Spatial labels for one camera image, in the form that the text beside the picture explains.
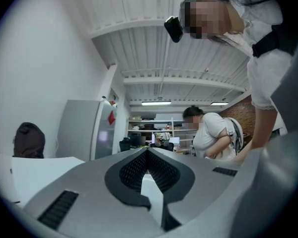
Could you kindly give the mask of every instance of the red object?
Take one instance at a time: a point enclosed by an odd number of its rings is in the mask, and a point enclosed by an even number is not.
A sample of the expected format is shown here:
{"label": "red object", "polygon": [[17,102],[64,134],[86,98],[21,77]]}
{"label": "red object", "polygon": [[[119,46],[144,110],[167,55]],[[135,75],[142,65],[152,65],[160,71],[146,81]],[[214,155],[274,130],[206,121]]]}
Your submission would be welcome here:
{"label": "red object", "polygon": [[116,120],[116,119],[115,119],[115,117],[114,117],[114,112],[112,111],[112,112],[110,112],[110,115],[109,115],[109,117],[108,117],[109,125],[112,125],[112,124],[114,123],[115,120]]}

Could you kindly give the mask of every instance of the refrigerator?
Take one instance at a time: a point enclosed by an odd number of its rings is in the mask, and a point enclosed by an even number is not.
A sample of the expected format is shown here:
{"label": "refrigerator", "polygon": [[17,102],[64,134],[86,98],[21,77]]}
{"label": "refrigerator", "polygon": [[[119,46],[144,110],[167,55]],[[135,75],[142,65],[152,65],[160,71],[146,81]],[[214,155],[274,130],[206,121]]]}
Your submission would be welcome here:
{"label": "refrigerator", "polygon": [[106,99],[68,100],[59,126],[56,157],[90,161],[111,155],[116,110]]}

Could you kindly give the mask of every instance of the brick wall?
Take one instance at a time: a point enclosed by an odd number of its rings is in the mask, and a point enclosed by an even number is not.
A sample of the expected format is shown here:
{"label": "brick wall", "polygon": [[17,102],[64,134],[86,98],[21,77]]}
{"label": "brick wall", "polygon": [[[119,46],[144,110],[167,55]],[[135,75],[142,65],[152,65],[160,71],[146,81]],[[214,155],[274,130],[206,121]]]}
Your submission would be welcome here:
{"label": "brick wall", "polygon": [[236,119],[243,128],[243,133],[253,135],[255,126],[255,108],[251,104],[251,96],[219,113],[221,117]]}

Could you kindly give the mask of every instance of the black slot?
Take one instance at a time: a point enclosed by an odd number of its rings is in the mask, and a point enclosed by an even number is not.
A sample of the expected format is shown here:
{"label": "black slot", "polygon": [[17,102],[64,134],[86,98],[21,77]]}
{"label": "black slot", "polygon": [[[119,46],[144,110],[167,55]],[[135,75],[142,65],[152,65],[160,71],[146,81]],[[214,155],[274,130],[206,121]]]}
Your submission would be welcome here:
{"label": "black slot", "polygon": [[237,170],[225,169],[220,167],[214,168],[213,171],[230,177],[234,177],[237,174]]}
{"label": "black slot", "polygon": [[38,218],[38,221],[49,228],[56,230],[73,206],[77,197],[78,194],[75,192],[67,190],[63,191]]}

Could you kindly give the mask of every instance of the fluorescent light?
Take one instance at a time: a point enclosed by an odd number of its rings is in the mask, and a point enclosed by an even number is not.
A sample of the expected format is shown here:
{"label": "fluorescent light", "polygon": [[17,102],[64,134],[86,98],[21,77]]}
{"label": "fluorescent light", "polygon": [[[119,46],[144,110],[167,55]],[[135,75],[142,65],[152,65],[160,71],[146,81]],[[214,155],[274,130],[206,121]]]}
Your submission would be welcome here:
{"label": "fluorescent light", "polygon": [[170,101],[148,101],[148,102],[142,102],[143,106],[157,106],[157,105],[170,105]]}
{"label": "fluorescent light", "polygon": [[211,106],[224,106],[227,104],[228,104],[228,102],[213,102],[213,103],[211,103]]}

